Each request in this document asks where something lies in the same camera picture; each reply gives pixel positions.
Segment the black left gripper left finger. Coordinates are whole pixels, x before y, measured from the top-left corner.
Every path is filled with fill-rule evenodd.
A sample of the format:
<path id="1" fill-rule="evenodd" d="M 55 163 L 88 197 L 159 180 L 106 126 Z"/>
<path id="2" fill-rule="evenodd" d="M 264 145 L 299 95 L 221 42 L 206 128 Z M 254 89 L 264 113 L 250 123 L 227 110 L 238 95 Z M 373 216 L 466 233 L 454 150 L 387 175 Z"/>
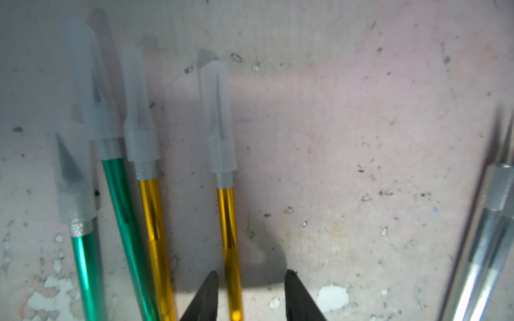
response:
<path id="1" fill-rule="evenodd" d="M 203 281 L 180 321 L 217 321 L 219 277 L 211 271 Z"/>

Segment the yellow knife row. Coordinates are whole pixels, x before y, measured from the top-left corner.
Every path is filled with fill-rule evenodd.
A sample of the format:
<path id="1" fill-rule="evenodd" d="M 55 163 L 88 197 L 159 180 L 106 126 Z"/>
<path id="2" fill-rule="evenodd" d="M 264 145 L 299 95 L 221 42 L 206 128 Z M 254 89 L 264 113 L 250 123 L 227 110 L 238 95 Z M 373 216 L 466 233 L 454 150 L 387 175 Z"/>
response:
<path id="1" fill-rule="evenodd" d="M 230 320 L 243 320 L 233 176 L 232 172 L 224 172 L 215 174 L 215 177 Z"/>
<path id="2" fill-rule="evenodd" d="M 136 162 L 134 167 L 145 214 L 149 257 L 160 318 L 176 320 L 157 165 L 155 161 Z"/>

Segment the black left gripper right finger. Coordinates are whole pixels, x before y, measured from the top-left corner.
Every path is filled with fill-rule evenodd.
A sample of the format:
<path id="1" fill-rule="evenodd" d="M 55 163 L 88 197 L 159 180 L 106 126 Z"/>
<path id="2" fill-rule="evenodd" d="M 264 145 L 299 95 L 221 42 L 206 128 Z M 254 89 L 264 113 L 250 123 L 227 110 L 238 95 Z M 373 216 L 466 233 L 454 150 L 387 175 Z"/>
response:
<path id="1" fill-rule="evenodd" d="M 326 321 L 323 313 L 293 270 L 287 270 L 285 275 L 285 302 L 288 321 Z"/>

